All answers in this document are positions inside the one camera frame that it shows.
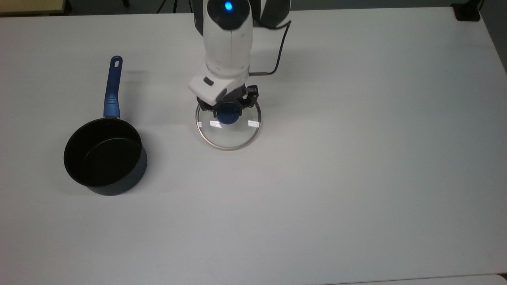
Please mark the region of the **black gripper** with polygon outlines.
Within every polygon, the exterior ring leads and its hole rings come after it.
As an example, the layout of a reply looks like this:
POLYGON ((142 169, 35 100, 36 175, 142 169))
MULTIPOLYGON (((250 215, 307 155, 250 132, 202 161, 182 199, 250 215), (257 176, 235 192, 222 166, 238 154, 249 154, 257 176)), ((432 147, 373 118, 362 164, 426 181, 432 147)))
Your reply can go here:
POLYGON ((257 85, 245 86, 242 85, 234 90, 223 89, 218 96, 218 103, 210 105, 197 97, 199 108, 202 111, 209 111, 213 113, 214 118, 218 118, 218 112, 221 104, 234 103, 238 104, 239 108, 253 108, 257 103, 259 91, 257 85))

